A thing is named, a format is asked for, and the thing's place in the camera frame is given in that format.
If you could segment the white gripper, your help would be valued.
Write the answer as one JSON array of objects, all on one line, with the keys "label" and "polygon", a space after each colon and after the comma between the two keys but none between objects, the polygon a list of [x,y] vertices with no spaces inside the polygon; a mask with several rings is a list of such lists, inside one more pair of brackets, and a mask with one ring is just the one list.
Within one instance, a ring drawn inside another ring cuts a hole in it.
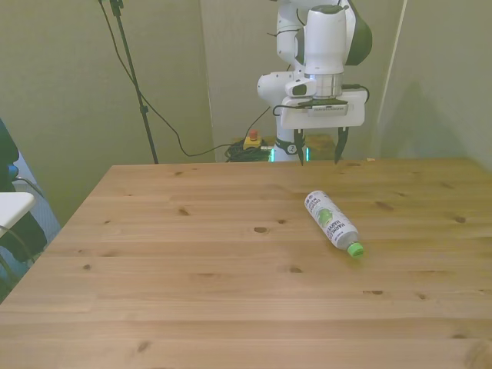
[{"label": "white gripper", "polygon": [[365,90],[343,90],[341,96],[329,99],[285,98],[278,106],[283,129],[294,130],[294,145],[300,163],[304,164],[304,131],[300,129],[339,128],[334,163],[343,155],[348,140],[348,128],[359,127],[365,121]]}]

